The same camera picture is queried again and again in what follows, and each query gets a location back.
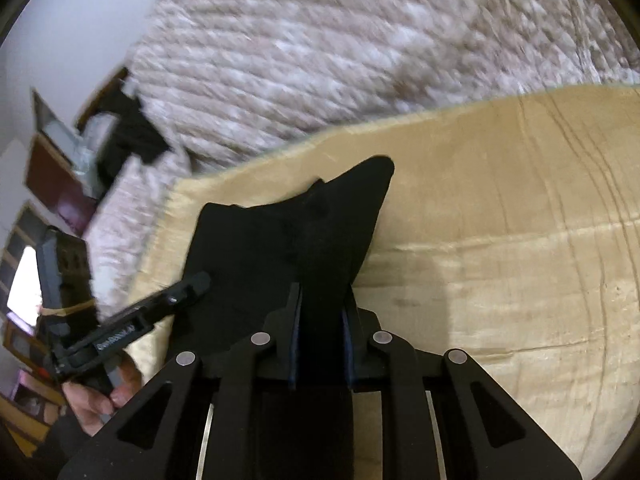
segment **window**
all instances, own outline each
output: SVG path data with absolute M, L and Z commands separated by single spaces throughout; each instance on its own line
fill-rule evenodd
M 36 251 L 26 246 L 15 271 L 6 306 L 31 326 L 36 326 L 42 306 L 42 292 L 36 264 Z
M 0 261 L 0 313 L 12 312 L 32 327 L 42 304 L 34 248 L 46 230 L 46 222 L 31 204 L 25 204 Z

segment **brown wooden furniture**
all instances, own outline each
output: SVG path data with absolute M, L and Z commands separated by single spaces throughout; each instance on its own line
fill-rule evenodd
M 68 161 L 42 134 L 34 136 L 25 185 L 76 235 L 84 233 L 95 214 L 96 202 L 84 195 Z
M 27 370 L 20 370 L 18 385 L 56 406 L 64 406 L 66 404 L 65 397 L 58 387 Z
M 3 396 L 0 396 L 0 418 L 26 456 L 31 456 L 49 432 L 48 424 L 41 422 L 19 404 Z
M 26 324 L 19 326 L 16 317 L 12 313 L 8 314 L 2 345 L 43 380 L 49 380 L 49 374 L 44 369 L 47 347 L 35 338 L 33 328 Z

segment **white fluffy blanket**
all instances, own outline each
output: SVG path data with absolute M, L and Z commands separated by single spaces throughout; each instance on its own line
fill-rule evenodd
M 130 160 L 86 235 L 104 314 L 194 161 L 227 168 L 372 115 L 640 80 L 606 0 L 158 0 L 149 20 L 129 65 L 174 153 Z

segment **white wall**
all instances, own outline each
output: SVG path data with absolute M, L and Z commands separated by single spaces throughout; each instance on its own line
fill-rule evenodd
M 144 32 L 153 0 L 31 0 L 0 46 L 0 248 L 25 200 L 31 88 L 72 127 Z M 60 224 L 40 206 L 52 223 Z

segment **black handheld tool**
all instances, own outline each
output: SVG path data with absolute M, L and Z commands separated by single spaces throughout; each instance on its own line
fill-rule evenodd
M 100 324 L 84 240 L 49 228 L 36 248 L 36 261 L 50 349 L 47 371 L 58 382 L 73 378 L 107 396 L 120 383 L 117 368 L 124 348 L 196 301 L 210 283 L 206 272 L 198 272 Z

